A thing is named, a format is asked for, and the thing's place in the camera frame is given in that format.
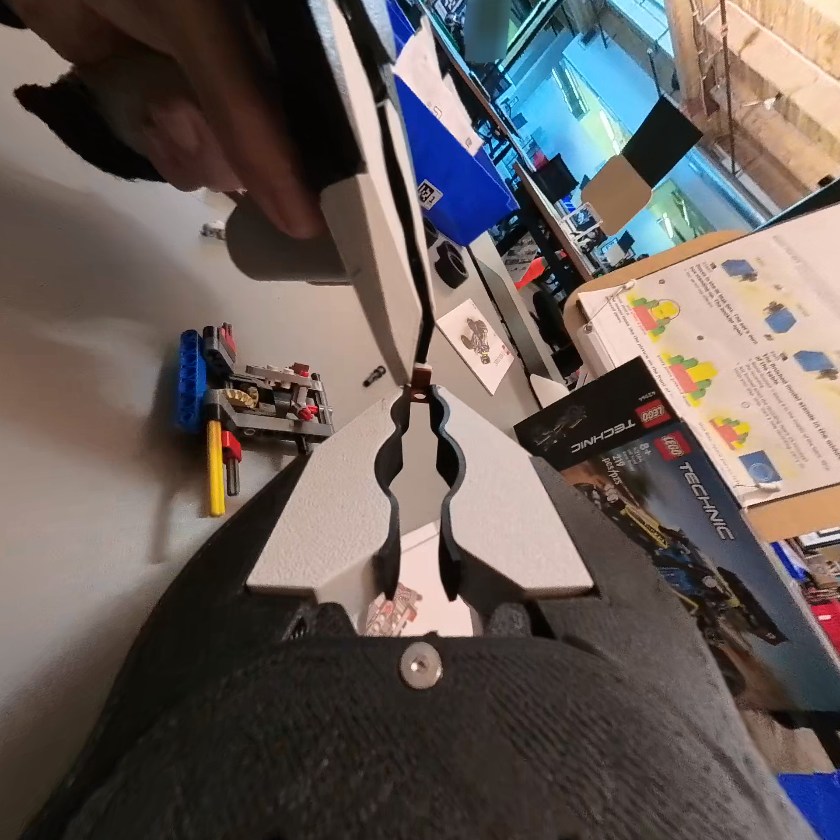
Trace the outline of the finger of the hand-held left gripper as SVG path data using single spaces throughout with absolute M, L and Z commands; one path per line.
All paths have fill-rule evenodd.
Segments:
M 387 290 L 402 295 L 396 309 L 388 311 L 386 327 L 394 339 L 408 341 L 404 364 L 429 364 L 436 318 L 434 273 L 427 255 L 424 217 L 397 85 L 396 63 L 400 51 L 387 3 L 360 2 L 360 8 L 360 15 L 370 30 L 364 63 L 379 122 L 386 191 L 391 197 L 389 207 L 395 211 L 394 239 L 399 255 L 406 258 L 406 269 L 399 279 L 389 276 L 385 281 Z
M 385 367 L 397 385 L 406 386 L 422 331 L 422 302 L 406 242 L 406 235 L 416 238 L 419 216 L 411 206 L 400 211 L 396 195 L 408 186 L 407 149 L 395 136 L 391 97 L 375 100 L 350 21 L 338 2 L 323 5 L 319 33 L 361 163 L 356 173 L 322 190 L 321 209 Z

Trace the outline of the white stand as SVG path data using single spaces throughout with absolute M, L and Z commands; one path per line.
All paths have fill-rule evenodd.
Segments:
M 534 373 L 529 374 L 528 378 L 540 409 L 557 403 L 570 393 L 568 387 L 562 382 Z

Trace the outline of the blue plastic object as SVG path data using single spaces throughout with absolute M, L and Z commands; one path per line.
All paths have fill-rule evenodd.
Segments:
M 831 773 L 781 773 L 778 782 L 815 834 L 839 838 L 839 770 Z

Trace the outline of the blue storage bin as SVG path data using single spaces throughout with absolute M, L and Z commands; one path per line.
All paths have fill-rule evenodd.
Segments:
M 469 246 L 518 203 L 484 149 L 468 152 L 402 79 L 394 83 L 423 213 L 441 234 Z

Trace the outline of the hanging black and tan sign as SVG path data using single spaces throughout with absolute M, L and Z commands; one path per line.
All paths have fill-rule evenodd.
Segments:
M 610 237 L 650 203 L 656 186 L 698 143 L 702 132 L 665 95 L 623 149 L 581 190 L 581 202 Z

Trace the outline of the open instruction booklet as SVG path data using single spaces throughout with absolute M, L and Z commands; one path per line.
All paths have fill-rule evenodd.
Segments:
M 400 578 L 392 599 L 379 594 L 360 630 L 367 637 L 471 637 L 472 616 L 461 599 L 450 601 L 438 568 L 439 523 L 401 537 Z

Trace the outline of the dark flat panel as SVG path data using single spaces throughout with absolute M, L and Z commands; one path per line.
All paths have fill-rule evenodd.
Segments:
M 477 274 L 497 310 L 498 317 L 528 375 L 565 384 L 551 348 L 543 342 L 530 310 L 505 267 L 489 233 L 481 234 L 468 247 Z

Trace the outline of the partly built lego chassis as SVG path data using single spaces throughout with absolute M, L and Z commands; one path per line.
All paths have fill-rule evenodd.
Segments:
M 252 438 L 295 445 L 307 455 L 333 434 L 333 412 L 322 378 L 309 365 L 291 368 L 320 380 L 322 389 L 280 386 L 244 375 L 229 322 L 189 329 L 176 355 L 175 428 L 200 437 L 206 452 L 206 513 L 221 518 L 226 501 L 240 492 L 243 444 Z

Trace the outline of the closed instruction booklet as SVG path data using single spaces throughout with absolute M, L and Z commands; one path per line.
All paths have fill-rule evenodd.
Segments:
M 513 353 L 471 300 L 436 320 L 443 334 L 485 391 L 494 396 L 513 364 Z

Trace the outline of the white paper sheets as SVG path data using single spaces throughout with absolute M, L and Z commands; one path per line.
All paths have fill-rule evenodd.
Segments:
M 472 128 L 471 118 L 461 101 L 451 76 L 444 76 L 438 65 L 436 40 L 427 16 L 400 51 L 395 74 L 401 78 L 460 145 L 476 156 L 483 140 Z

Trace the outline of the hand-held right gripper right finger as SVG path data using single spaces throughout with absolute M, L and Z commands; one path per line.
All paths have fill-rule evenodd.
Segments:
M 529 453 L 445 388 L 429 389 L 447 485 L 438 568 L 450 601 L 541 601 L 594 582 Z

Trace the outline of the black lego set box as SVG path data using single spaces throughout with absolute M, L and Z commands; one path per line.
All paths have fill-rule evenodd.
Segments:
M 734 697 L 767 711 L 839 711 L 838 654 L 806 572 L 748 525 L 644 362 L 631 360 L 514 428 L 651 560 Z

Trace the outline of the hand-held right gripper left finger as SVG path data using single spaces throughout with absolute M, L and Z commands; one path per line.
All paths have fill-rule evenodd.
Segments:
M 253 591 L 316 601 L 393 597 L 400 576 L 399 507 L 408 388 L 376 402 L 317 447 L 247 579 Z

